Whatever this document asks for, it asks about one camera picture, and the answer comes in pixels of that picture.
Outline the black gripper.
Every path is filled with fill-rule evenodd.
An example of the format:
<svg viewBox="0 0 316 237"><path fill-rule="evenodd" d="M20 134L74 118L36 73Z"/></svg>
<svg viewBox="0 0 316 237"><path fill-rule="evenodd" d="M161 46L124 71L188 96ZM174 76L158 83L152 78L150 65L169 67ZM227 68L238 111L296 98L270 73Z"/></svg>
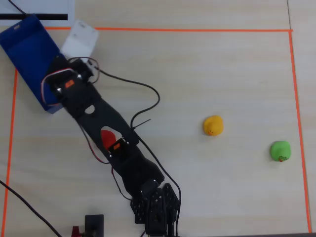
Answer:
<svg viewBox="0 0 316 237"><path fill-rule="evenodd" d="M82 116L89 107L98 111L102 98L89 81L92 76L92 69L81 59L54 57L46 73L46 87L54 99L47 98L46 105L62 105L74 117Z"/></svg>

